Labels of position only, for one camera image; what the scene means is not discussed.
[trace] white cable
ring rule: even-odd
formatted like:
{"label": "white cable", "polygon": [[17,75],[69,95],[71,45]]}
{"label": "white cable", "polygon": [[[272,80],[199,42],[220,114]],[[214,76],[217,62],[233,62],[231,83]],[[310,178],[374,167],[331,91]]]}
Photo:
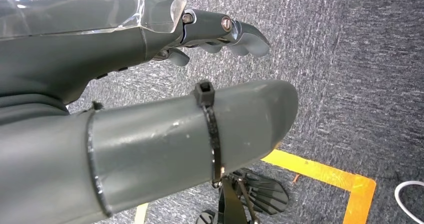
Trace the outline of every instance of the white cable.
{"label": "white cable", "polygon": [[401,192],[401,189],[409,186],[409,185],[420,185],[424,187],[424,183],[423,182],[419,182],[419,181],[407,181],[407,182],[403,182],[401,184],[399,184],[396,189],[394,190],[394,198],[396,198],[396,202],[397,204],[400,206],[400,208],[402,208],[402,210],[410,217],[412,218],[414,221],[416,221],[416,223],[418,224],[424,224],[423,221],[421,221],[420,219],[418,219],[416,216],[414,216],[412,213],[410,213],[410,211],[408,211],[408,209],[404,206],[404,204],[402,203],[401,199],[399,198],[399,193]]}

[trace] yellow tape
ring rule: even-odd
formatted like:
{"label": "yellow tape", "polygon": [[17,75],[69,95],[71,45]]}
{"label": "yellow tape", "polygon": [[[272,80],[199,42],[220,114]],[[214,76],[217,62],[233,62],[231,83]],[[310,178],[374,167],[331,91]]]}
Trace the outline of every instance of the yellow tape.
{"label": "yellow tape", "polygon": [[264,157],[262,161],[348,191],[351,190],[355,179],[354,174],[311,160],[303,159],[280,150],[274,150],[268,156]]}
{"label": "yellow tape", "polygon": [[374,180],[355,175],[343,224],[367,223],[376,185]]}
{"label": "yellow tape", "polygon": [[141,204],[140,206],[137,207],[137,210],[135,211],[134,224],[144,224],[145,223],[148,205],[149,205],[148,203],[145,203],[145,204]]}
{"label": "yellow tape", "polygon": [[343,224],[365,224],[376,182],[290,153],[274,150],[262,161],[317,179],[350,192]]}

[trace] metal stand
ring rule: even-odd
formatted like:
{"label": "metal stand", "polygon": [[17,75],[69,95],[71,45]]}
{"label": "metal stand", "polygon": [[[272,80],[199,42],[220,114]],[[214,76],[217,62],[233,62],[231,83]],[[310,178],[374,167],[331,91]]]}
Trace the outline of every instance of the metal stand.
{"label": "metal stand", "polygon": [[[281,213],[288,201],[280,183],[240,169],[221,179],[218,211],[202,212],[196,224],[260,224],[255,211],[268,215]],[[250,221],[243,206],[249,211]]]}

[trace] robotic hand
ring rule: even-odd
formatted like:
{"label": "robotic hand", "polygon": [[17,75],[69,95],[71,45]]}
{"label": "robotic hand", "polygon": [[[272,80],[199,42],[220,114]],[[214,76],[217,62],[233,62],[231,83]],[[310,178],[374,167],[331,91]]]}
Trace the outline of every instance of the robotic hand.
{"label": "robotic hand", "polygon": [[89,224],[216,181],[277,146],[298,108],[280,80],[200,83],[197,95],[69,114],[92,79],[152,59],[186,65],[178,47],[268,52],[255,27],[185,5],[0,0],[2,223]]}

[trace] bolt head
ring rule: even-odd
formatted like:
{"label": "bolt head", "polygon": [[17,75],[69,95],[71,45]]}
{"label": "bolt head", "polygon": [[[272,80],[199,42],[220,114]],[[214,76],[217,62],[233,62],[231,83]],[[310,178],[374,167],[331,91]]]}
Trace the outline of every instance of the bolt head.
{"label": "bolt head", "polygon": [[185,13],[182,15],[182,22],[183,23],[193,23],[193,16],[189,13]]}
{"label": "bolt head", "polygon": [[222,18],[221,25],[226,32],[229,32],[233,28],[232,24],[233,22],[230,17],[225,16]]}

